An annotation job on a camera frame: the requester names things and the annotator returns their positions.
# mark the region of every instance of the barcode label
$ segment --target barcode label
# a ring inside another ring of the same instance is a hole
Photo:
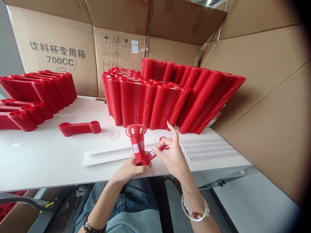
[[[138,149],[137,144],[133,145],[133,149],[134,149],[134,153],[139,153],[139,149]]]
[[[156,154],[155,150],[150,151],[150,154],[154,156]]]

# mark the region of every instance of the white table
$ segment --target white table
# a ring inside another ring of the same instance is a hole
[[[93,120],[100,123],[102,131],[99,134],[64,137],[57,128],[62,122],[84,123]],[[112,134],[117,132],[120,133],[119,138],[111,140]],[[148,129],[145,140],[158,140],[161,136],[171,137],[171,132]],[[211,128],[205,129],[201,135],[179,136],[180,139],[221,138]],[[113,118],[108,115],[107,105],[103,101],[95,101],[95,97],[78,96],[73,104],[32,132],[0,130],[0,192],[107,181],[125,160],[82,166],[83,154],[103,148],[115,150],[120,145],[131,147],[130,139],[123,126],[115,126]],[[146,150],[152,148],[152,145],[146,146]],[[245,158],[187,162],[192,172],[233,167],[238,170],[251,166]],[[158,157],[152,163],[151,170],[144,176],[169,174]]]

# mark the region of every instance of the lap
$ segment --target lap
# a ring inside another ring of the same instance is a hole
[[[107,182],[96,183],[84,206],[83,213],[77,219],[76,232],[81,228],[83,220],[94,208]],[[124,185],[109,217],[109,220],[121,212],[139,212],[146,209],[158,210],[156,200],[147,178],[131,179]]]

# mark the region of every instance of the wall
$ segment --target wall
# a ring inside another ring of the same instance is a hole
[[[2,1],[0,1],[0,32],[0,52],[6,54],[6,56],[0,56],[0,76],[24,73],[9,14]],[[0,95],[8,98],[1,87]]]
[[[239,233],[290,231],[299,207],[262,173],[214,188]]]

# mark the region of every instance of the cardboard panel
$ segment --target cardboard panel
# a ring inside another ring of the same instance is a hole
[[[297,204],[310,168],[310,67],[298,69],[222,134]]]
[[[144,36],[126,32],[95,29],[95,47],[99,96],[105,97],[101,72],[111,66],[140,70],[144,55]]]
[[[185,0],[153,0],[148,35],[202,46],[225,16]]]
[[[17,6],[49,15],[92,24],[84,0],[3,0],[3,2],[10,6]]]
[[[26,73],[70,72],[77,94],[98,96],[92,25],[19,7],[8,10]]]
[[[197,45],[150,37],[148,58],[196,66],[195,61],[199,50],[200,46]]]
[[[247,78],[212,127],[296,202],[310,108],[304,36],[293,26],[220,40],[206,46],[200,64]]]
[[[284,28],[301,23],[290,1],[228,0],[218,9],[228,12],[221,25],[220,40],[240,37],[256,32]],[[219,31],[211,41],[216,41]]]
[[[148,0],[85,0],[94,26],[146,35]]]

